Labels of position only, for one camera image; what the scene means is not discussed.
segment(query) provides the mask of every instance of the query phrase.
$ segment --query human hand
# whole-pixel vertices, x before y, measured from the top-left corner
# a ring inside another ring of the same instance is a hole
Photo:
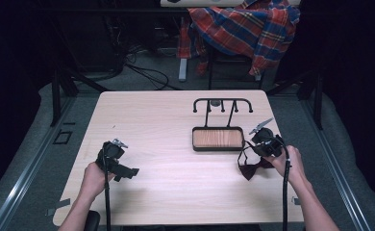
[[[108,180],[111,181],[115,175],[109,173]],[[82,187],[79,196],[94,200],[95,197],[104,190],[105,175],[104,171],[95,163],[90,163],[85,169]]]
[[[288,181],[291,185],[296,184],[300,181],[304,181],[307,179],[304,171],[304,165],[302,164],[301,153],[299,152],[298,148],[294,146],[287,146],[288,155],[290,158],[290,171]],[[286,151],[282,148],[282,154],[279,157],[264,157],[269,163],[271,163],[280,175],[284,176],[285,168],[286,168]]]

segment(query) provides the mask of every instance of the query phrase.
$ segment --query wrist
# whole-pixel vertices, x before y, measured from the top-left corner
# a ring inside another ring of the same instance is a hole
[[[85,204],[92,204],[92,202],[94,202],[95,200],[95,197],[96,196],[89,195],[87,193],[79,193],[79,195],[77,196],[77,200]]]
[[[288,181],[296,191],[302,189],[310,190],[313,186],[307,177],[302,175],[298,177],[289,177]]]

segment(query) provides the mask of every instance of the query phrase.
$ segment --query red plaid fabric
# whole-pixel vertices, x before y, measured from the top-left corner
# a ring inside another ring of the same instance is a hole
[[[207,66],[204,40],[227,55],[251,58],[251,75],[276,66],[293,41],[300,15],[288,0],[245,0],[233,9],[188,10],[190,18],[182,23],[177,57],[201,57],[199,74]]]

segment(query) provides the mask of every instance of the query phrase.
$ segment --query chair leg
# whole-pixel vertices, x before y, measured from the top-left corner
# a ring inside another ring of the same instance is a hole
[[[209,51],[209,62],[208,62],[208,67],[209,67],[209,86],[208,89],[212,89],[212,81],[213,81],[213,48],[208,47]]]
[[[262,71],[262,78],[259,81],[259,90],[263,88],[263,77],[265,75],[265,70]]]

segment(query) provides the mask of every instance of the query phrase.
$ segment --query dark background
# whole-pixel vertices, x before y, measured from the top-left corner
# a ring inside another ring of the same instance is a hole
[[[136,1],[119,2],[137,7]],[[58,69],[53,58],[79,71],[112,72],[118,70],[127,52],[127,45],[113,45],[104,18],[59,17],[54,24],[59,28],[55,28],[44,17],[35,14],[35,19],[25,12],[30,6],[38,6],[38,2],[29,3],[0,1],[0,178],[36,115],[38,90],[51,82]],[[146,7],[158,7],[158,1],[144,3]],[[101,6],[101,2],[91,0],[42,4]],[[335,103],[355,148],[357,166],[375,191],[375,4],[303,0],[301,13],[306,12],[316,14],[301,15],[295,40],[280,63],[277,81],[322,67],[324,92]],[[143,38],[152,33],[152,22],[142,16],[132,23],[125,37],[143,43],[147,40]],[[156,48],[152,40],[143,45]]]

